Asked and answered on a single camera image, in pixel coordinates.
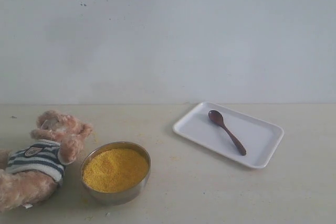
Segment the tan teddy bear striped sweater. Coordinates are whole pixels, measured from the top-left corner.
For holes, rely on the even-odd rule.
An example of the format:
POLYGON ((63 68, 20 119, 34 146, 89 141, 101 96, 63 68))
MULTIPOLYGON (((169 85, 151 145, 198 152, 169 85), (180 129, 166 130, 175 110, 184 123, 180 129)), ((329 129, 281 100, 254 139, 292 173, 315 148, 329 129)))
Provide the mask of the tan teddy bear striped sweater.
POLYGON ((1 212, 30 208, 62 185, 93 127, 70 114, 49 110, 30 132, 35 142, 19 151, 1 150, 1 212))

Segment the white rectangular plastic tray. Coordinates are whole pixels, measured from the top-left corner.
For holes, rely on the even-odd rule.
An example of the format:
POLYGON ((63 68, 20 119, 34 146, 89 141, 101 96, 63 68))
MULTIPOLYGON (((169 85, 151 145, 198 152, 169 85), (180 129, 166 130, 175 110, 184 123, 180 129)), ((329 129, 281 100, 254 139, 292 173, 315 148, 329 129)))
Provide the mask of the white rectangular plastic tray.
POLYGON ((275 124, 211 102, 196 105, 173 125, 173 131, 195 144, 254 169, 267 166, 284 135, 284 130, 275 124), (239 153, 229 135, 211 122, 208 117, 211 110, 223 116, 225 125, 246 149, 245 156, 239 153))

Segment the steel bowl of yellow millet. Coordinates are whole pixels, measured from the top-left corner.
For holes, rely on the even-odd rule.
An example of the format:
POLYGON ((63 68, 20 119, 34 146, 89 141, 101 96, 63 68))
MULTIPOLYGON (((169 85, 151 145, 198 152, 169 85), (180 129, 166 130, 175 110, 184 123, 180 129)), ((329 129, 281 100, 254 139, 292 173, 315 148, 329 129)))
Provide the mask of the steel bowl of yellow millet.
POLYGON ((81 182, 88 194, 104 205, 135 199, 151 173, 147 150, 133 142, 113 142, 92 151, 82 162, 81 182))

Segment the dark brown wooden spoon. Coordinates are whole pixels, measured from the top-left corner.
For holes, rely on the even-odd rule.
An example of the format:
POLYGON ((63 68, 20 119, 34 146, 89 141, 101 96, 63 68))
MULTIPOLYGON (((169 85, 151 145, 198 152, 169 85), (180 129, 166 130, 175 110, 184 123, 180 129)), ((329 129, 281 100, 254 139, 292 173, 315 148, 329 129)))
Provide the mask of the dark brown wooden spoon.
POLYGON ((238 138, 227 128, 227 126, 224 123, 224 118, 222 114, 216 110, 210 110, 208 112, 208 117, 209 119, 219 127, 221 127, 230 137, 232 140, 233 144, 236 146, 238 152, 240 153, 241 156, 246 156, 247 151, 242 145, 242 143, 238 140, 238 138))

